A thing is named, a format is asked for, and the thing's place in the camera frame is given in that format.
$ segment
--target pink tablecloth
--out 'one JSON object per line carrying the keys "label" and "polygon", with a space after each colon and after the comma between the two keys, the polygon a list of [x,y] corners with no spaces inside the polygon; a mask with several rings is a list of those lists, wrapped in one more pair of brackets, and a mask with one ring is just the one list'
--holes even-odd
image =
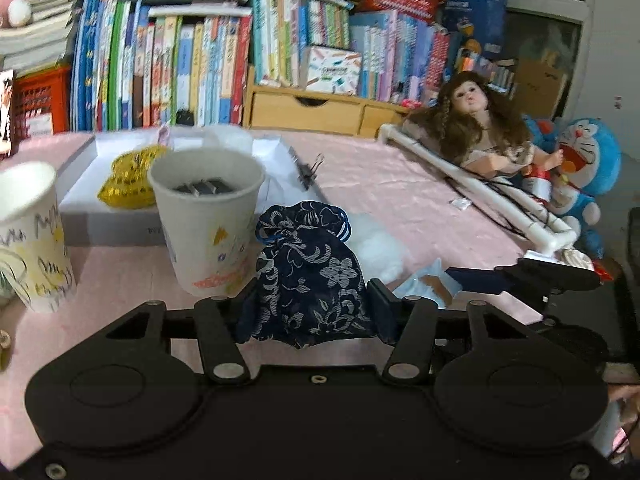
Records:
{"label": "pink tablecloth", "polygon": [[[455,192],[397,148],[320,134],[283,137],[306,161],[324,153],[318,184],[327,199],[348,212],[369,212],[384,224],[408,248],[407,274],[437,257],[445,268],[491,268],[512,264],[523,252],[478,211],[451,206]],[[58,168],[85,140],[55,137],[53,149],[45,140],[25,143],[10,163],[36,158]],[[7,165],[3,162],[0,171]],[[14,301],[0,317],[0,327],[14,339],[11,362],[0,373],[0,461],[11,468],[40,447],[23,401],[27,382],[39,368],[146,300],[163,300],[169,308],[189,308],[196,300],[177,285],[164,247],[70,248],[70,254],[79,282],[72,301],[55,314],[34,314]],[[524,313],[523,322],[533,320],[513,298],[494,298],[494,303],[512,314]],[[197,344],[173,343],[172,353],[199,370]],[[250,342],[241,351],[254,373],[260,362],[381,364],[390,351],[377,339],[334,343],[296,351],[278,342]]]}

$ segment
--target pink plush toy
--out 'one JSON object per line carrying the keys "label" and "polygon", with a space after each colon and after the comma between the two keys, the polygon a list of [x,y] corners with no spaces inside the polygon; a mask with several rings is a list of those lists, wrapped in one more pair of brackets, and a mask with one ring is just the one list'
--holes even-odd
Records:
{"label": "pink plush toy", "polygon": [[31,19],[27,0],[0,0],[0,28],[23,27]]}

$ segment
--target yellow sequined object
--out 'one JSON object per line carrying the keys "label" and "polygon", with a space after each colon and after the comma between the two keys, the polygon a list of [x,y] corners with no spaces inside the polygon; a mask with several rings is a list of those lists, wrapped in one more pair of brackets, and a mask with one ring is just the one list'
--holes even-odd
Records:
{"label": "yellow sequined object", "polygon": [[120,155],[111,163],[111,176],[100,189],[98,198],[120,209],[140,209],[155,204],[156,196],[146,172],[151,163],[167,151],[167,147],[157,145]]}

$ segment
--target black object inside cup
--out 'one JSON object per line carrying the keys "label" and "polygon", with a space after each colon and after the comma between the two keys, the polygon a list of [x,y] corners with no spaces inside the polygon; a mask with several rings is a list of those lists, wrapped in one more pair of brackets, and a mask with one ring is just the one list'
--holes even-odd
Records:
{"label": "black object inside cup", "polygon": [[209,180],[201,180],[191,184],[182,184],[176,187],[175,190],[180,193],[192,194],[193,196],[219,195],[235,191],[229,184],[219,178],[210,178]]}

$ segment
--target cup rim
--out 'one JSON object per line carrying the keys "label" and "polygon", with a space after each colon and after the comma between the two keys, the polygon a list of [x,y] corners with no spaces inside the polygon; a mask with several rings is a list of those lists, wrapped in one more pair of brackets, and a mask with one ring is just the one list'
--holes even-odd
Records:
{"label": "cup rim", "polygon": [[42,189],[41,192],[39,192],[37,195],[35,195],[25,205],[23,205],[22,207],[14,210],[12,213],[9,213],[7,216],[4,216],[4,217],[0,216],[0,224],[6,224],[8,222],[11,222],[11,221],[15,220],[16,218],[20,218],[20,216],[24,215],[25,211],[27,211],[29,208],[33,207],[34,204],[38,203],[47,194],[49,194],[51,189],[56,185],[56,177],[58,176],[58,172],[56,171],[56,168],[54,168],[48,162],[44,162],[42,160],[30,160],[29,162],[22,162],[20,164],[16,164],[15,166],[7,168],[4,171],[0,171],[0,174],[2,176],[7,176],[8,173],[11,173],[13,171],[24,170],[25,166],[41,166],[41,167],[43,167],[45,170],[50,172],[51,181]]}
{"label": "cup rim", "polygon": [[[217,194],[217,195],[200,195],[200,196],[193,196],[192,194],[187,194],[187,193],[182,193],[180,191],[176,191],[175,189],[171,189],[167,186],[165,186],[164,184],[160,184],[155,177],[153,176],[153,171],[154,168],[156,167],[156,164],[161,164],[163,160],[166,160],[167,157],[172,156],[173,154],[177,154],[177,153],[188,153],[188,152],[192,152],[192,153],[202,153],[202,152],[212,152],[212,153],[233,153],[235,155],[239,155],[241,158],[244,158],[245,160],[248,160],[254,164],[256,164],[258,166],[258,168],[260,169],[260,177],[256,180],[256,182],[254,182],[253,184],[251,184],[248,187],[239,189],[238,191],[232,191],[230,193],[221,193],[221,194]],[[154,189],[154,193],[157,193],[156,191],[156,187],[161,188],[162,192],[169,195],[169,196],[173,196],[175,198],[179,198],[182,200],[186,200],[188,202],[198,202],[198,203],[203,203],[203,202],[228,202],[229,200],[235,200],[236,198],[239,198],[241,196],[244,196],[246,194],[252,193],[255,190],[259,189],[260,186],[264,183],[265,179],[266,179],[266,172],[264,170],[264,166],[263,164],[257,160],[255,157],[253,157],[252,155],[249,155],[247,153],[242,153],[242,152],[238,152],[236,150],[229,150],[226,148],[220,148],[220,147],[208,147],[208,146],[203,146],[200,148],[188,148],[186,150],[173,150],[170,151],[169,153],[167,153],[165,156],[161,156],[159,158],[156,158],[156,160],[153,161],[153,163],[151,164],[151,167],[149,168],[149,170],[147,171],[146,177],[149,180],[149,183],[151,184],[151,187]]]}

